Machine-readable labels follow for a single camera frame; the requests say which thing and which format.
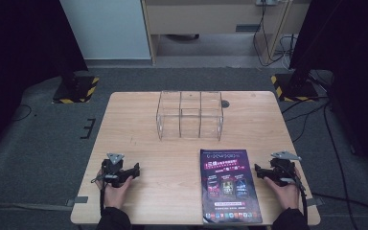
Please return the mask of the white panel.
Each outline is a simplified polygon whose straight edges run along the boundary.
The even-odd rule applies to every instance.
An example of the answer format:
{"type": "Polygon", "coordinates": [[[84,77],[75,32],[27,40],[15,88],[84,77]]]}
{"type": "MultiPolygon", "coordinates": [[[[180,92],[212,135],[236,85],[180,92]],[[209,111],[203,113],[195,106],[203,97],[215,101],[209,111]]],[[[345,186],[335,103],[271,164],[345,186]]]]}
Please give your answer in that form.
{"type": "Polygon", "coordinates": [[[85,59],[150,59],[141,0],[60,0],[85,59]]]}

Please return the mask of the beige wooden cabinet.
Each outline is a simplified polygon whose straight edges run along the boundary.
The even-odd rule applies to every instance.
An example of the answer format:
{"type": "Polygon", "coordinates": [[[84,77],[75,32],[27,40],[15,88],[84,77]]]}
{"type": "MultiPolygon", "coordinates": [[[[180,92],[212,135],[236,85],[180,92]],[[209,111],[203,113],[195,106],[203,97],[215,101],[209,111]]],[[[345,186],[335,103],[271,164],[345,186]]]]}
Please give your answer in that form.
{"type": "Polygon", "coordinates": [[[274,60],[283,35],[300,32],[311,0],[141,0],[149,52],[161,35],[254,35],[263,63],[274,60]]]}

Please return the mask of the grey tape piece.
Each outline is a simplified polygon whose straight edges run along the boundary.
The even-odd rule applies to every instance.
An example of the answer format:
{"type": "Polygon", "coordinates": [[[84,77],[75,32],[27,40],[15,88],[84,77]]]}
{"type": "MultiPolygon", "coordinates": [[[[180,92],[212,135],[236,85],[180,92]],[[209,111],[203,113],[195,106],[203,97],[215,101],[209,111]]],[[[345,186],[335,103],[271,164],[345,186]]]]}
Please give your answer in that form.
{"type": "Polygon", "coordinates": [[[87,196],[76,196],[74,198],[68,199],[65,205],[67,207],[73,207],[76,203],[86,203],[87,201],[88,201],[87,196]]]}
{"type": "Polygon", "coordinates": [[[307,206],[321,206],[324,204],[324,201],[321,197],[312,197],[307,199],[307,206]]]}

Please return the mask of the person's left hand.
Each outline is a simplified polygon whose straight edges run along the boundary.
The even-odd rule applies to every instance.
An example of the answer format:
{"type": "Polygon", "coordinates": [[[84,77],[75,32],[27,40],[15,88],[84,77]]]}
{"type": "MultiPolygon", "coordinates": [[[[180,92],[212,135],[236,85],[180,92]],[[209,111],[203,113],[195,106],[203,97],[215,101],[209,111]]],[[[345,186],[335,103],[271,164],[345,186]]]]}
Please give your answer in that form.
{"type": "Polygon", "coordinates": [[[104,189],[103,192],[103,207],[111,207],[121,209],[127,198],[128,188],[133,180],[133,177],[130,176],[126,182],[120,186],[119,188],[115,188],[112,185],[104,185],[104,182],[100,179],[95,181],[97,187],[101,190],[104,189]]]}

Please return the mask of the clear acrylic organizer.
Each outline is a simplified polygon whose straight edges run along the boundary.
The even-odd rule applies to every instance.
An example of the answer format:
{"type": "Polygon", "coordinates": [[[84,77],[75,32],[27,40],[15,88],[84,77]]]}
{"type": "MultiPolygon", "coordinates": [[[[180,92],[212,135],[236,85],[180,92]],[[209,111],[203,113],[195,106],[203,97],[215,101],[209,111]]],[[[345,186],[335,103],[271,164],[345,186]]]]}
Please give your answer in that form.
{"type": "Polygon", "coordinates": [[[160,140],[203,138],[220,140],[223,130],[219,91],[162,91],[156,110],[160,140]]]}

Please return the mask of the purple magazine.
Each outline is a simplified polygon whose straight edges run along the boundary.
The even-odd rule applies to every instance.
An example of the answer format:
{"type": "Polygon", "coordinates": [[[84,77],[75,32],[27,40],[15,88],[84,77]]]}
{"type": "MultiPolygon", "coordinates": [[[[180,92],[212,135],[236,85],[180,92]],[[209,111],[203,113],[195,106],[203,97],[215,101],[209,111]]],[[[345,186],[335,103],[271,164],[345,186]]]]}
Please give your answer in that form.
{"type": "Polygon", "coordinates": [[[245,149],[202,149],[200,176],[205,223],[263,222],[245,149]]]}

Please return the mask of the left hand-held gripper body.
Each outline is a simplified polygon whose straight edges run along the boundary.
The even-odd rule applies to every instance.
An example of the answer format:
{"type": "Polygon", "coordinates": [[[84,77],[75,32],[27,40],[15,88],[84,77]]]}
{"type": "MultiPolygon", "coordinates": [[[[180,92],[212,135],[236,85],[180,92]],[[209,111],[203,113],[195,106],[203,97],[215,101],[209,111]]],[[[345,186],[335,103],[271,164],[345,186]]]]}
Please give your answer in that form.
{"type": "Polygon", "coordinates": [[[107,159],[102,162],[100,174],[91,182],[102,181],[110,183],[114,188],[121,187],[132,176],[132,170],[123,169],[124,157],[121,153],[108,153],[107,159]]]}

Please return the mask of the black yellow striped stand base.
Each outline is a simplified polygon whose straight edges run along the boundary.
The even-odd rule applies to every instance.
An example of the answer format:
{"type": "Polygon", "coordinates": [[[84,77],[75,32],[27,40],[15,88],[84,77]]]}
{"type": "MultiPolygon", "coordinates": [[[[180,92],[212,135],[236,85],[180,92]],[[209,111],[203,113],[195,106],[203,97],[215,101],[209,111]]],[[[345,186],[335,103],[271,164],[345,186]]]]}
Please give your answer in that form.
{"type": "Polygon", "coordinates": [[[74,85],[67,85],[62,82],[53,97],[53,103],[87,103],[91,99],[98,81],[97,77],[76,77],[74,85]]]}
{"type": "Polygon", "coordinates": [[[318,94],[306,78],[294,74],[275,74],[271,81],[281,102],[316,101],[318,94]]]}

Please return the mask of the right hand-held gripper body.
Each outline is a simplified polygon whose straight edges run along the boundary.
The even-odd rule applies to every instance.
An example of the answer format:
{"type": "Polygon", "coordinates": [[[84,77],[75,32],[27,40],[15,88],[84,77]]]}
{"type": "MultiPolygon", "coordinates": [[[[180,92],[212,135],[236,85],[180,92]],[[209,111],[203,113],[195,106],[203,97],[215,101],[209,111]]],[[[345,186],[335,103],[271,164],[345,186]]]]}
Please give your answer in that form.
{"type": "Polygon", "coordinates": [[[271,154],[270,166],[272,171],[268,176],[279,186],[284,187],[289,183],[299,183],[300,179],[295,172],[295,161],[302,158],[288,151],[278,151],[271,154]]]}

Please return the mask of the person's right hand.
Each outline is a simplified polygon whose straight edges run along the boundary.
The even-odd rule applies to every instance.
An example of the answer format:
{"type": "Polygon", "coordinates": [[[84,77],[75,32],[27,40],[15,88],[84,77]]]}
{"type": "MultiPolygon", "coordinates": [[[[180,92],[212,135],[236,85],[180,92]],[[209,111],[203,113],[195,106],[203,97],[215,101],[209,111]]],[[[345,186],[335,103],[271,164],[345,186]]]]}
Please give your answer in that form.
{"type": "Polygon", "coordinates": [[[295,184],[290,183],[280,187],[267,176],[264,178],[264,182],[274,192],[283,210],[299,208],[300,190],[295,184]]]}

